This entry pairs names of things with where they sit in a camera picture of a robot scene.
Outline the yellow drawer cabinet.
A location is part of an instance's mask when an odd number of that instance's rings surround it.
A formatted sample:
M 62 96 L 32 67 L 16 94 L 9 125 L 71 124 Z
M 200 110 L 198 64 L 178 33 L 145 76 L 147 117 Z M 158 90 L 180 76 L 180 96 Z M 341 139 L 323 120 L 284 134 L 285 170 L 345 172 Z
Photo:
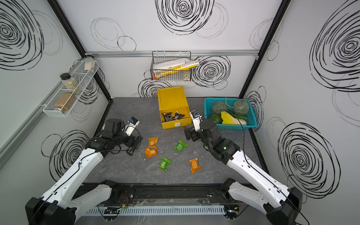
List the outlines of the yellow drawer cabinet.
M 181 126 L 191 124 L 189 106 L 182 86 L 158 89 L 157 97 L 163 129 L 174 128 L 176 123 L 180 123 Z M 165 120 L 164 113 L 172 113 L 172 117 L 174 117 L 176 112 L 184 115 L 184 117 L 175 121 Z

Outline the black cookie packet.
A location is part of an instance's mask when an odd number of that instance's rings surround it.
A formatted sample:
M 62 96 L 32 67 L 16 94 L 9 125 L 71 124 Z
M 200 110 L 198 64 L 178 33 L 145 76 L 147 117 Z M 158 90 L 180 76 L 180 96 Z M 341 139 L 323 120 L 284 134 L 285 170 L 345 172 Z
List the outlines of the black cookie packet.
M 179 111 L 176 111 L 174 116 L 172 117 L 173 121 L 181 120 L 185 117 L 184 114 L 181 114 Z
M 133 154 L 134 154 L 134 151 L 136 150 L 136 149 L 138 149 L 138 147 L 136 147 L 136 146 L 130 146 L 127 150 L 126 150 L 126 153 L 128 154 L 128 155 L 130 155 L 130 156 L 133 156 Z
M 162 116 L 164 118 L 164 122 L 172 121 L 172 117 L 173 117 L 172 112 L 164 112 L 164 113 L 162 113 Z

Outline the yellow top drawer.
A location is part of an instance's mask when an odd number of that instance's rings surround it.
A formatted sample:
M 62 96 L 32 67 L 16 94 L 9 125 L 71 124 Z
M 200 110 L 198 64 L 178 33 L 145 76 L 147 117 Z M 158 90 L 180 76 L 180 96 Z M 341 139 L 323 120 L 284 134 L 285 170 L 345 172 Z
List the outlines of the yellow top drawer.
M 163 129 L 184 127 L 192 123 L 188 106 L 162 109 L 159 112 Z

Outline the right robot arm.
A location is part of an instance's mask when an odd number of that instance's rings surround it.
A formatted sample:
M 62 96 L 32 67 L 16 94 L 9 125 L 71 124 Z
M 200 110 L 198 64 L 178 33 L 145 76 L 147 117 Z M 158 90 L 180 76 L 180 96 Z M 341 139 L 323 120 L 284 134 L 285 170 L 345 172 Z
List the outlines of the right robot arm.
M 295 224 L 302 207 L 303 194 L 300 190 L 289 188 L 267 174 L 237 144 L 223 138 L 213 121 L 197 117 L 193 119 L 193 124 L 184 128 L 186 139 L 200 140 L 216 160 L 235 170 L 254 186 L 249 188 L 228 179 L 223 184 L 228 196 L 259 210 L 273 225 Z

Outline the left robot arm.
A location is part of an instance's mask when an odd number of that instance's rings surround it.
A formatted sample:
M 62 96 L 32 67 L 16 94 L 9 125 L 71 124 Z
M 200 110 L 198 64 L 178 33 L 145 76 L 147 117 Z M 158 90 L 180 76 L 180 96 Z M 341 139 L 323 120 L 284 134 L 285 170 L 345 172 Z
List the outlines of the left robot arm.
M 117 202 L 117 183 L 105 181 L 93 190 L 74 198 L 75 193 L 108 153 L 116 146 L 126 145 L 128 151 L 137 149 L 141 136 L 133 136 L 140 121 L 131 117 L 125 125 L 122 120 L 108 119 L 103 129 L 85 145 L 75 163 L 40 198 L 31 198 L 25 205 L 30 225 L 73 225 L 81 216 L 98 204 L 111 200 Z

